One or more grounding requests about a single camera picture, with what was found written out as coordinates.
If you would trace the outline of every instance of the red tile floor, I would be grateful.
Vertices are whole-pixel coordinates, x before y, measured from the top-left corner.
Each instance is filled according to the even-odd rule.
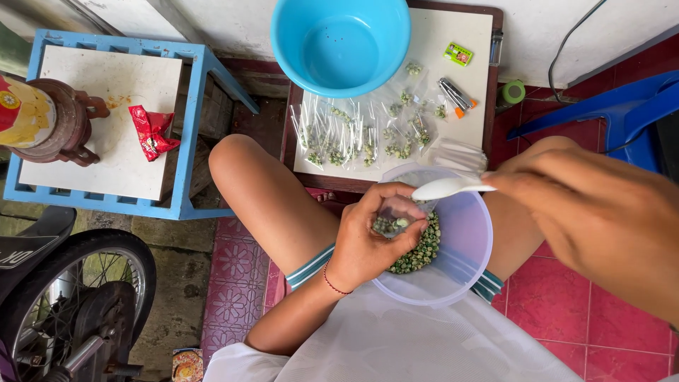
[[[612,88],[679,69],[679,44],[671,37],[591,79],[567,89],[587,98]],[[527,99],[495,119],[490,168],[528,147],[523,139],[506,141],[509,129],[559,104],[544,101],[551,92],[529,88]],[[241,105],[233,132],[253,136],[274,156],[279,153],[285,102],[266,100],[253,116]],[[605,123],[573,122],[526,135],[535,142],[565,135],[592,151],[603,150]],[[312,195],[323,190],[308,189]],[[201,346],[206,359],[219,348],[242,341],[247,331],[287,292],[285,279],[240,223],[220,218],[215,237]],[[658,381],[669,375],[677,339],[667,323],[634,308],[562,265],[546,243],[507,281],[493,306],[538,339],[586,381]]]

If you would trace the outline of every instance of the white tabletop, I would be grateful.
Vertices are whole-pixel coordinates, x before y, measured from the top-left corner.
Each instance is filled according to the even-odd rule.
[[[407,58],[421,62],[429,69],[428,87],[438,89],[436,81],[441,77],[446,77],[467,96],[479,103],[474,109],[467,111],[461,119],[457,119],[454,113],[450,113],[447,120],[436,119],[439,138],[449,137],[481,147],[493,16],[410,8],[410,18],[412,34]],[[467,66],[463,67],[443,57],[443,51],[451,41],[474,54]],[[303,101],[309,98],[310,93],[304,91]],[[432,143],[430,149],[418,159],[418,162],[428,164],[431,148],[437,146],[438,140]],[[408,162],[408,160],[392,160],[390,165],[382,166],[380,169],[356,172],[331,165],[325,165],[321,170],[305,159],[306,157],[297,145],[297,155],[295,155],[295,171],[297,172],[374,181],[381,180],[385,171]]]
[[[59,80],[103,98],[111,115],[90,120],[92,137],[86,147],[99,155],[99,163],[80,167],[60,160],[24,160],[19,182],[159,200],[166,155],[146,160],[128,106],[172,113],[181,67],[177,58],[46,46],[40,78]]]

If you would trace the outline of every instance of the blue metal stand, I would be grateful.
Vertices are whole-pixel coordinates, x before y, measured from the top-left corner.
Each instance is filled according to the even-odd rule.
[[[226,208],[194,209],[189,200],[191,170],[194,167],[196,139],[198,138],[198,125],[203,100],[202,94],[205,90],[207,74],[210,73],[216,83],[223,89],[230,90],[231,93],[235,94],[254,114],[259,114],[259,107],[205,45],[38,29],[35,33],[35,41],[33,42],[27,80],[38,78],[46,45],[58,45],[76,49],[96,49],[104,52],[152,55],[165,58],[189,58],[192,60],[189,94],[171,204],[169,208],[156,207],[155,201],[148,199],[95,194],[81,190],[57,192],[57,189],[46,186],[34,186],[34,190],[29,185],[19,183],[22,159],[16,155],[12,155],[10,160],[10,168],[5,185],[5,199],[174,220],[234,215],[231,209]]]
[[[605,118],[606,150],[622,146],[641,132],[633,143],[608,156],[659,173],[648,130],[642,129],[676,110],[679,110],[679,70],[632,82],[553,111],[510,131],[507,139],[575,120]]]

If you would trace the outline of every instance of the left hand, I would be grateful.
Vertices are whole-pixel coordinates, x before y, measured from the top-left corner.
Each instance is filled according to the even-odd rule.
[[[418,219],[404,232],[390,240],[373,230],[385,198],[410,196],[415,189],[401,182],[374,184],[358,203],[344,208],[335,251],[327,267],[327,278],[333,287],[342,292],[353,291],[382,274],[418,244],[428,223],[426,213],[411,201],[390,206]]]

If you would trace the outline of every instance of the brown wooden table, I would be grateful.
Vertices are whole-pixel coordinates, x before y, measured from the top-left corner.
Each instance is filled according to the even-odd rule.
[[[422,8],[426,10],[441,10],[474,14],[489,14],[493,16],[493,32],[502,31],[504,13],[499,8],[484,7],[480,5],[463,5],[451,3],[438,3],[436,1],[407,0],[410,8]],[[481,148],[485,155],[490,157],[490,138],[493,135],[493,121],[495,118],[495,98],[498,90],[498,67],[490,66],[488,70],[488,89],[485,95],[485,120],[483,122],[483,143]],[[295,176],[305,187],[324,188],[328,190],[349,191],[364,193],[374,181],[348,179],[343,177],[331,177],[327,175],[307,174],[295,172],[295,154],[297,152],[297,136],[290,115],[290,105],[298,105],[304,96],[304,90],[294,83],[290,84],[288,94],[288,108],[285,117],[283,132],[283,147],[281,160],[285,166],[294,172]]]

